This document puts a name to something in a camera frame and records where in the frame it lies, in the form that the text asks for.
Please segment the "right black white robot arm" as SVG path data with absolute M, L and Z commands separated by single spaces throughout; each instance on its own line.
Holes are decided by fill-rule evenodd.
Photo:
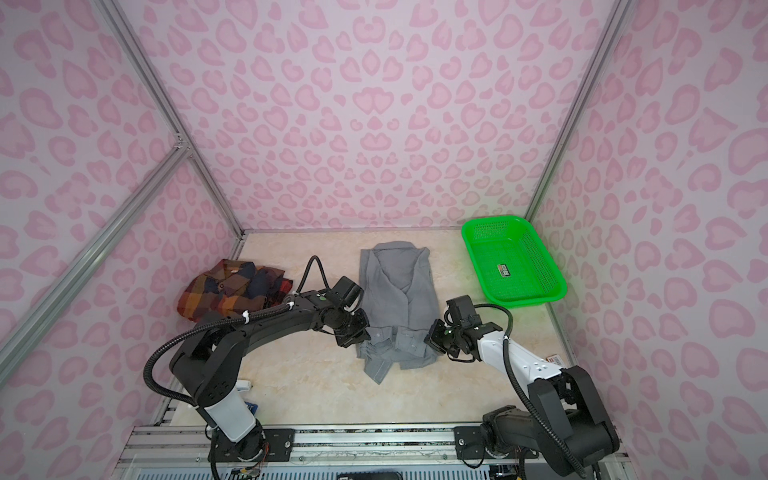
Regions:
M 514 458 L 523 479 L 527 457 L 537 453 L 562 477 L 598 478 L 599 462 L 618 451 L 620 440 L 592 377 L 582 367 L 561 367 L 515 342 L 511 311 L 496 308 L 507 318 L 500 326 L 482 320 L 485 307 L 468 296 L 449 300 L 425 342 L 451 361 L 497 369 L 522 405 L 500 407 L 484 414 L 479 426 L 456 429 L 458 458 L 473 469 L 488 457 Z

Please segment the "grey long sleeve shirt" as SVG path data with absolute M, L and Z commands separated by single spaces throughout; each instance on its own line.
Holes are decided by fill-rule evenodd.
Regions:
M 408 241 L 379 243 L 360 252 L 361 307 L 370 338 L 357 347 L 357 356 L 377 384 L 395 365 L 414 370 L 437 361 L 437 352 L 426 343 L 441 315 L 430 254 L 429 248 Z

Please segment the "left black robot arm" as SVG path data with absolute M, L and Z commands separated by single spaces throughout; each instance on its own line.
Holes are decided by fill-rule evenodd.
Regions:
M 212 429 L 216 455 L 251 460 L 264 453 L 263 428 L 236 388 L 242 359 L 270 342 L 309 330 L 332 334 L 342 348 L 369 340 L 365 312 L 353 307 L 361 294 L 362 288 L 343 276 L 330 289 L 290 295 L 282 304 L 253 314 L 213 314 L 188 333 L 170 370 Z

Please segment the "green plastic basket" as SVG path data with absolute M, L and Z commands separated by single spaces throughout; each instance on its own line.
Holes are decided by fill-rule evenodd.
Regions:
M 527 220 L 513 215 L 471 219 L 461 234 L 490 302 L 512 309 L 566 296 L 563 274 Z

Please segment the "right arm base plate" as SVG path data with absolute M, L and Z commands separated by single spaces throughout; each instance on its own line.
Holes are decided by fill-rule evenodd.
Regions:
M 538 459 L 531 438 L 509 431 L 498 431 L 489 424 L 458 426 L 452 429 L 456 457 L 459 460 L 516 460 L 521 453 L 526 459 Z

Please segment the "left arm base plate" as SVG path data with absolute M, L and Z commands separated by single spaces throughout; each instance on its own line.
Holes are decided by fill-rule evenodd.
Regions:
M 216 463 L 287 462 L 293 449 L 294 429 L 264 429 L 256 426 L 238 442 L 216 429 L 211 435 L 208 460 Z

